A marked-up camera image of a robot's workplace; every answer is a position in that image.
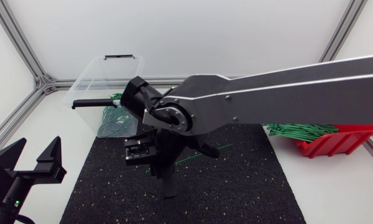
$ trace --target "red plastic tray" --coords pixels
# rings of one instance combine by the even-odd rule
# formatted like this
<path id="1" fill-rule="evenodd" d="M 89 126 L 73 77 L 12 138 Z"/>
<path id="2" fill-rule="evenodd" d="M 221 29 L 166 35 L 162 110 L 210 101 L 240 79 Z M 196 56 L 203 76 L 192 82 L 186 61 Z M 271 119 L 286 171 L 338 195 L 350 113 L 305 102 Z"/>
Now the red plastic tray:
<path id="1" fill-rule="evenodd" d="M 303 156 L 310 159 L 315 156 L 333 156 L 337 153 L 350 155 L 358 146 L 373 135 L 371 125 L 334 125 L 339 129 L 338 133 L 325 134 L 313 142 L 294 139 Z"/>

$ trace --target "green wire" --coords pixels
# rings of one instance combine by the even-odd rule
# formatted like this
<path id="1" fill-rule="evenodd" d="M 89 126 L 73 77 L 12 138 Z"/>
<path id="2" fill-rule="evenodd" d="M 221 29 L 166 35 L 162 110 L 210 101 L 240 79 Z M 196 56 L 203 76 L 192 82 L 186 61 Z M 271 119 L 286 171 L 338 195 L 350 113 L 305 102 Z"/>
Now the green wire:
<path id="1" fill-rule="evenodd" d="M 109 96 L 112 100 L 120 100 L 122 97 L 122 93 L 115 93 L 113 96 Z M 130 122 L 130 117 L 125 114 L 124 108 L 113 108 L 112 106 L 107 106 L 103 110 L 102 116 L 102 125 L 98 129 L 98 136 L 103 138 L 110 138 L 115 137 L 117 134 L 121 133 L 122 131 L 127 129 L 127 124 Z M 116 125 L 116 129 L 106 129 L 108 125 Z"/>
<path id="2" fill-rule="evenodd" d="M 229 147 L 229 146 L 232 146 L 233 144 L 228 144 L 228 145 L 226 145 L 226 146 L 221 146 L 221 147 L 219 147 L 219 148 L 217 148 L 218 150 L 221 150 L 221 149 L 224 149 L 225 147 Z M 203 154 L 202 153 L 199 153 L 199 154 L 197 154 L 197 155 L 194 155 L 194 156 L 191 156 L 191 157 L 188 157 L 188 158 L 186 158 L 186 159 L 182 159 L 182 160 L 180 160 L 180 161 L 176 161 L 174 164 L 180 164 L 180 163 L 182 163 L 182 162 L 185 162 L 185 161 L 187 161 L 187 160 L 190 160 L 190 159 L 193 159 L 193 158 L 196 158 L 196 157 L 199 157 L 199 156 L 202 156 Z M 146 174 L 149 174 L 150 173 L 150 170 L 147 170 L 147 171 L 145 171 L 145 173 Z"/>

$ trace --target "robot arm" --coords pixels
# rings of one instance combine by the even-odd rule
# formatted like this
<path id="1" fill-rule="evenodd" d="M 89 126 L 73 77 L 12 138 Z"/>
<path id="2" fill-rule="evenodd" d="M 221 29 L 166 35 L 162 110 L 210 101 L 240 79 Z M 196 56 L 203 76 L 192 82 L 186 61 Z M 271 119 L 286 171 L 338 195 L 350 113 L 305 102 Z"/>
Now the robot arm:
<path id="1" fill-rule="evenodd" d="M 164 95 L 136 77 L 121 104 L 184 136 L 225 124 L 373 124 L 373 57 L 228 79 L 194 75 Z"/>

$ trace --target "black rubber mat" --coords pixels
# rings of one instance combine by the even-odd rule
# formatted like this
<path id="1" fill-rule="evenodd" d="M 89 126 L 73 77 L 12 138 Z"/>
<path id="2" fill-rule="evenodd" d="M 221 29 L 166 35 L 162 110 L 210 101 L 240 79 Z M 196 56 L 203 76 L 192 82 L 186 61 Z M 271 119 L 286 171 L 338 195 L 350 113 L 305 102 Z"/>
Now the black rubber mat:
<path id="1" fill-rule="evenodd" d="M 261 126 L 225 126 L 208 143 L 232 146 L 176 165 L 178 195 L 163 199 L 148 165 L 126 166 L 122 139 L 96 138 L 61 223 L 305 223 Z"/>

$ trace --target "aluminum frame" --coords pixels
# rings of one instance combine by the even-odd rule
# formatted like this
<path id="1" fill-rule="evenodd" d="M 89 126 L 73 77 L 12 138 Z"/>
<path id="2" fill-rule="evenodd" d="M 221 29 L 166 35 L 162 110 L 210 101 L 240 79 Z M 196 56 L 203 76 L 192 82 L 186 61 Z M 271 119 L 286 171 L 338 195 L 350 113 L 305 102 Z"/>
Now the aluminum frame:
<path id="1" fill-rule="evenodd" d="M 319 62 L 329 62 L 336 58 L 359 15 L 361 15 L 366 2 L 367 0 L 350 0 Z"/>
<path id="2" fill-rule="evenodd" d="M 320 58 L 320 62 L 334 60 L 366 2 L 367 0 L 350 0 L 337 29 Z M 45 95 L 58 90 L 68 90 L 75 80 L 56 80 L 45 72 L 6 0 L 0 0 L 0 23 L 35 80 L 35 90 L 0 125 L 1 149 L 33 109 L 43 100 Z M 180 84 L 184 78 L 146 80 L 156 88 L 170 88 Z M 126 86 L 127 82 L 128 80 L 116 80 L 114 85 Z"/>

